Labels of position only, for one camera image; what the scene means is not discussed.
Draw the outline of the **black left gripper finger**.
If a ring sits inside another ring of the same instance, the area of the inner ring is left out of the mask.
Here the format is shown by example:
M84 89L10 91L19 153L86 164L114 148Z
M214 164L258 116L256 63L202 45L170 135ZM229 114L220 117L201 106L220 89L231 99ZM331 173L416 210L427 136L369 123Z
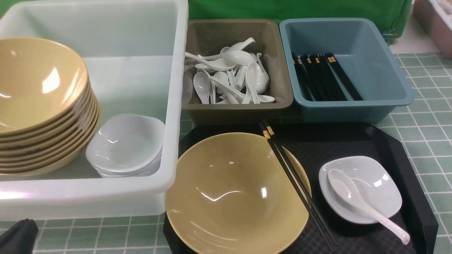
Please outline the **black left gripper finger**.
M35 220L16 222L0 236L1 254L32 254L39 228Z

